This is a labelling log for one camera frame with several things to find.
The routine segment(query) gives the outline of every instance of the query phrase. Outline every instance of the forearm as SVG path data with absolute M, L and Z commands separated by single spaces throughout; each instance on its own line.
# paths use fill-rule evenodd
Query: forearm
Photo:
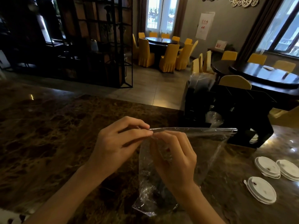
M 73 215 L 85 197 L 93 191 L 101 180 L 90 178 L 85 167 L 76 173 L 62 186 L 25 224 L 64 224 Z
M 200 188 L 194 184 L 176 199 L 190 216 L 193 223 L 221 224 L 224 221 L 206 200 Z

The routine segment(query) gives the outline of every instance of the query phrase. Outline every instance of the window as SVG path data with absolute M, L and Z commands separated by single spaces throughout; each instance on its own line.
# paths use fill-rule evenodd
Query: window
M 267 50 L 299 58 L 298 40 L 299 0 L 284 0 L 257 51 Z
M 146 30 L 171 34 L 176 18 L 177 0 L 147 0 Z

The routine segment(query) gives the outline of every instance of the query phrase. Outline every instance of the hand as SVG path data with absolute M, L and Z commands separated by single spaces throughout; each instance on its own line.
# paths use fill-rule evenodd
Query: hand
M 144 138 L 152 136 L 150 126 L 140 119 L 123 117 L 99 132 L 95 148 L 87 163 L 85 172 L 100 184 L 114 173 L 141 144 Z
M 196 154 L 185 133 L 163 131 L 154 133 L 169 145 L 172 154 L 171 163 L 163 159 L 157 144 L 151 140 L 150 151 L 154 165 L 163 182 L 177 198 L 192 188 L 197 187 L 193 181 Z

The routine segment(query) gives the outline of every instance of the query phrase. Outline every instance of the brown curtain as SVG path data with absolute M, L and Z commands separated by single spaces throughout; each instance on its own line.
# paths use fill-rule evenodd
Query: brown curtain
M 147 0 L 137 0 L 138 1 L 138 23 L 137 23 L 137 33 L 145 32 L 145 23 L 147 20 Z
M 247 61 L 266 33 L 283 0 L 266 0 L 257 16 L 245 43 L 238 53 L 237 61 Z
M 185 17 L 187 2 L 188 2 L 188 0 L 180 0 L 178 3 L 176 22 L 174 24 L 174 29 L 173 29 L 174 36 L 177 36 L 177 37 L 181 36 L 181 30 L 182 30 L 182 26 L 183 26 L 184 17 Z

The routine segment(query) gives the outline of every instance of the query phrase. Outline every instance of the round dining table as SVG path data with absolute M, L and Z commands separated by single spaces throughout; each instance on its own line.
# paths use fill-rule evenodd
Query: round dining table
M 293 73 L 259 64 L 228 60 L 212 63 L 212 69 L 220 78 L 225 75 L 240 75 L 251 83 L 253 90 L 264 91 L 274 96 L 274 99 L 299 99 L 299 77 Z
M 183 42 L 178 42 L 169 38 L 161 38 L 161 37 L 146 37 L 149 41 L 150 52 L 155 53 L 155 66 L 159 67 L 161 56 L 165 55 L 167 46 L 169 44 L 179 44 L 180 49 L 184 47 Z

